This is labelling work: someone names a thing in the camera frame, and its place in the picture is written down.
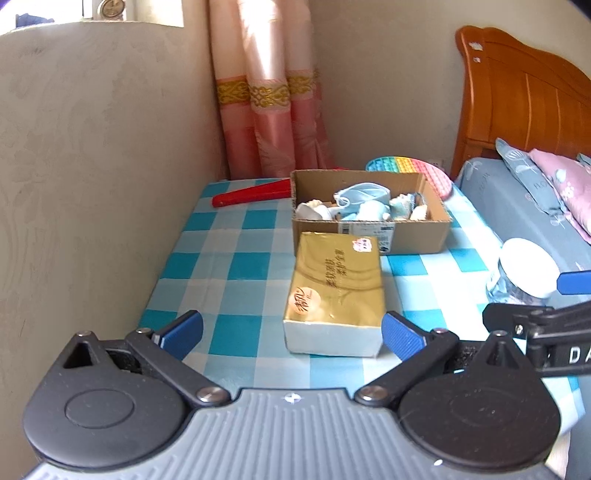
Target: curtain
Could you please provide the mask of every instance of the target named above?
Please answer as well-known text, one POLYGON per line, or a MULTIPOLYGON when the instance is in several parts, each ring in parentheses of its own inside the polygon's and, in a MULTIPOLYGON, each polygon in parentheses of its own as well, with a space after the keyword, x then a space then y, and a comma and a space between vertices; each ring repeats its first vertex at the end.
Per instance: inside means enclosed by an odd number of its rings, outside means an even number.
POLYGON ((307 0, 210 0, 210 21, 231 178, 332 168, 307 0))

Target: bed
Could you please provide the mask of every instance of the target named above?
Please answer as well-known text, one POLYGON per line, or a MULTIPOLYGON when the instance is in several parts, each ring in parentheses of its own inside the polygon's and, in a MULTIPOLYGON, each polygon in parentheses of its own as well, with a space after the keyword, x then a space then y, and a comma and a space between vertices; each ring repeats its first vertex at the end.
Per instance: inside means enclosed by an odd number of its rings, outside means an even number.
MULTIPOLYGON (((502 138, 575 158, 591 154, 591 80, 577 67, 536 50, 496 28, 463 27, 456 33, 466 76, 451 175, 501 240, 527 238, 548 251, 561 271, 591 270, 591 245, 562 218, 541 211, 495 150, 502 138)), ((551 299, 553 306, 588 297, 551 299)), ((591 406, 591 379, 581 378, 591 406)), ((569 479, 591 478, 591 418, 571 431, 569 479)))

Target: beige wall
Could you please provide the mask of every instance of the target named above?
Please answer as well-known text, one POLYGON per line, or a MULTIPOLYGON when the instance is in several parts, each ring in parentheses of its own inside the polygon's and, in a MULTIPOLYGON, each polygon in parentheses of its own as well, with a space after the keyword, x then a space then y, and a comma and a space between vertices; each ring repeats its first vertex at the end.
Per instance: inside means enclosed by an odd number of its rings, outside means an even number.
POLYGON ((132 0, 133 18, 138 22, 158 23, 172 27, 183 26, 181 0, 132 0))
POLYGON ((310 0, 323 112, 339 164, 443 160, 457 134, 463 25, 498 27, 591 76, 591 22, 567 0, 310 0))
POLYGON ((183 28, 0 37, 0 465, 34 464, 22 408, 75 331, 140 317, 221 143, 206 0, 183 28))

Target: blue bed sheet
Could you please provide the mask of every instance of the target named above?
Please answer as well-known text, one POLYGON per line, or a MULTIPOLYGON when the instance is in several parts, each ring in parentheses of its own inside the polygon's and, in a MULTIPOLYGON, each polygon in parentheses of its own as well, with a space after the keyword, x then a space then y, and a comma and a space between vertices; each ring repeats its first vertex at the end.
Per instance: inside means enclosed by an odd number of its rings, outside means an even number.
MULTIPOLYGON (((546 250, 560 271, 591 270, 591 245, 562 215, 548 215, 507 169, 503 161, 473 158, 466 162, 456 185, 501 240, 520 237, 546 250)), ((591 300, 591 296, 562 296, 550 300, 561 307, 591 300)))

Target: pink pillow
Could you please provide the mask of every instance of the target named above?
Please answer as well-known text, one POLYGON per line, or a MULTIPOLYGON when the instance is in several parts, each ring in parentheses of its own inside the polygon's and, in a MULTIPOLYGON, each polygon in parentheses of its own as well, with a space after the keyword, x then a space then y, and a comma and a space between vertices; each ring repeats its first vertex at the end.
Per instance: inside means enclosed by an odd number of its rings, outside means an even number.
POLYGON ((530 157, 551 179, 574 219, 591 234, 591 167, 540 150, 532 150, 530 157))

